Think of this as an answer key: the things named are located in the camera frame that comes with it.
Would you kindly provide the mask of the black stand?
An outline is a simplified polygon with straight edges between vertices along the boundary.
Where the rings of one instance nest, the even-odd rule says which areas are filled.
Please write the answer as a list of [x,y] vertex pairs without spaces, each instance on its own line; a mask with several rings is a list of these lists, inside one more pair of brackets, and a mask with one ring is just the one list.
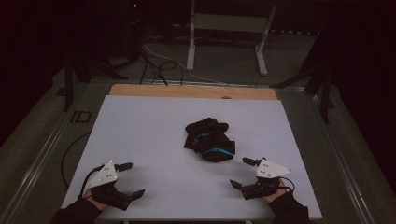
[[331,57],[336,50],[336,47],[333,47],[332,44],[333,42],[325,32],[320,32],[298,73],[293,77],[271,85],[273,89],[283,89],[298,80],[308,77],[309,80],[304,87],[304,92],[308,95],[315,95],[318,91],[321,91],[319,113],[326,123],[329,123],[328,110],[332,80]]
[[110,67],[99,63],[85,52],[74,46],[64,47],[64,111],[67,111],[74,101],[74,81],[73,74],[77,75],[83,82],[89,82],[92,75],[87,70],[87,65],[119,80],[126,80],[127,77],[121,76]]

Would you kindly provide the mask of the dark stand with red light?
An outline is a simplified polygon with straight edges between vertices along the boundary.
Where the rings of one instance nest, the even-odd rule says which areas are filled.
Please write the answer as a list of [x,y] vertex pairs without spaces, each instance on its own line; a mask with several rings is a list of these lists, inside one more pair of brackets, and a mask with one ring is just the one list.
[[142,21],[142,5],[139,0],[113,0],[113,18],[110,20],[109,53],[124,62],[111,65],[122,70],[134,64],[142,48],[145,23]]

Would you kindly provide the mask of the person's right hand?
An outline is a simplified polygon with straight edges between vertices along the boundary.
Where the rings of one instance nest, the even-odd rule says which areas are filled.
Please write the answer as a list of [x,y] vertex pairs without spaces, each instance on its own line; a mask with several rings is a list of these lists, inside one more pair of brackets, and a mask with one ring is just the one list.
[[279,188],[276,190],[276,192],[270,196],[265,196],[263,199],[267,203],[271,203],[272,201],[274,201],[275,199],[277,199],[278,197],[282,196],[287,192],[288,190],[286,189],[284,182],[282,180],[279,180]]

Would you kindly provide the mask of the metal floor rail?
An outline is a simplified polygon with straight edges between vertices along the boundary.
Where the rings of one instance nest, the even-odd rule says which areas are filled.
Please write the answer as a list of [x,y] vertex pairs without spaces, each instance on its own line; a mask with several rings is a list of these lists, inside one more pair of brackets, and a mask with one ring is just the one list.
[[[110,86],[78,84],[71,108],[54,85],[0,147],[0,224],[49,224],[62,207],[69,181]],[[71,123],[75,111],[89,123]]]
[[300,150],[322,218],[318,224],[375,224],[316,95],[301,88],[276,91]]

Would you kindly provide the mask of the black shorts with blue stripes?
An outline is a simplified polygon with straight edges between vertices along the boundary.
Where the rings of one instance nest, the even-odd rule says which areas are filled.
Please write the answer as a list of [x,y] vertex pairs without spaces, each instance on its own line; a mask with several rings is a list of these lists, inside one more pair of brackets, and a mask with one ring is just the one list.
[[201,159],[211,162],[232,160],[235,141],[226,136],[227,123],[206,118],[186,126],[187,138],[184,148],[193,150]]

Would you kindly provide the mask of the white metal stand frame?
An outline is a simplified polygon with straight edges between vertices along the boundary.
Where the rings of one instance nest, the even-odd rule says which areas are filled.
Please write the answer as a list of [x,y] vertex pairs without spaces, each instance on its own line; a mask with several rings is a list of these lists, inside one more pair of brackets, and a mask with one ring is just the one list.
[[195,10],[196,0],[191,0],[190,15],[190,44],[187,55],[187,70],[194,69],[195,58],[195,30],[210,31],[233,31],[246,33],[261,33],[262,40],[255,46],[255,55],[260,75],[268,75],[266,62],[264,60],[264,46],[270,33],[270,28],[276,13],[277,4],[272,4],[266,17],[232,16],[221,14],[197,13]]

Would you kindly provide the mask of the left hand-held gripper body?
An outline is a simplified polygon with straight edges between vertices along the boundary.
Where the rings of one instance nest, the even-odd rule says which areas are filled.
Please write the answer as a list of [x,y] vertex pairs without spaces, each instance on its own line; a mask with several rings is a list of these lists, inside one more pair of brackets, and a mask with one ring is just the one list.
[[92,197],[99,203],[104,203],[107,207],[115,207],[125,211],[130,202],[131,196],[119,192],[115,183],[118,181],[115,163],[108,161],[107,163],[93,168],[84,179],[81,187],[81,198],[87,189],[92,192]]

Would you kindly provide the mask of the white board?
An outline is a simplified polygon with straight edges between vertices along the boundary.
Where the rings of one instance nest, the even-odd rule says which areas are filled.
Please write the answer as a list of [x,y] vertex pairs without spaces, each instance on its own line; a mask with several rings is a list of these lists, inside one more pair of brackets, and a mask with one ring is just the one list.
[[[209,162],[186,149],[188,124],[214,118],[228,124],[235,142],[230,161]],[[255,167],[242,159],[265,158],[290,168],[294,197],[309,216],[322,216],[287,115],[278,100],[236,100],[108,95],[64,198],[72,203],[87,173],[107,162],[131,162],[116,184],[122,192],[142,189],[142,198],[105,220],[260,220],[273,213],[263,199],[245,200],[231,185],[255,182]]]

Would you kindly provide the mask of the black floor bracket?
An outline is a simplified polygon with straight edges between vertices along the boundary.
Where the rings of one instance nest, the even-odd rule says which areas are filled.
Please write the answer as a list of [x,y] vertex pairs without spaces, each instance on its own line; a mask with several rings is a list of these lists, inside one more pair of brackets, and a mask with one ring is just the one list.
[[92,113],[89,111],[75,111],[70,119],[71,123],[89,123]]

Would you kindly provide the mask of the wooden table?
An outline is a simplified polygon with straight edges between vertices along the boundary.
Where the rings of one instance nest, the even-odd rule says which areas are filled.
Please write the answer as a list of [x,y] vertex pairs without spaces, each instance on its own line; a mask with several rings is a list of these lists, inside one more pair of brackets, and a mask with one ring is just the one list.
[[271,89],[208,86],[115,84],[109,94],[118,96],[277,100],[276,92]]

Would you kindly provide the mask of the person's left hand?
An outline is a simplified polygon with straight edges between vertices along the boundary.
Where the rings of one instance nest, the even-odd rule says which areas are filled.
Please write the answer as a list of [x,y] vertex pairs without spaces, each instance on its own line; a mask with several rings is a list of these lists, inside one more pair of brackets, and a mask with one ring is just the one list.
[[107,209],[107,205],[104,203],[99,203],[97,202],[93,197],[92,197],[92,192],[87,189],[83,195],[83,199],[92,203],[97,209],[99,209],[100,211],[104,211],[105,209]]

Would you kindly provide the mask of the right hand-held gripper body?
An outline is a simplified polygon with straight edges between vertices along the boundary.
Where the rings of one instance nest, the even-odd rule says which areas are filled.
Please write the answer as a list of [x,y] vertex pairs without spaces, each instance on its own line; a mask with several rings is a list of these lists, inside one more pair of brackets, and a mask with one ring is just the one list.
[[246,200],[270,196],[279,188],[279,180],[284,175],[292,173],[288,167],[279,165],[267,159],[262,159],[255,176],[257,181],[254,184],[242,186],[241,192]]

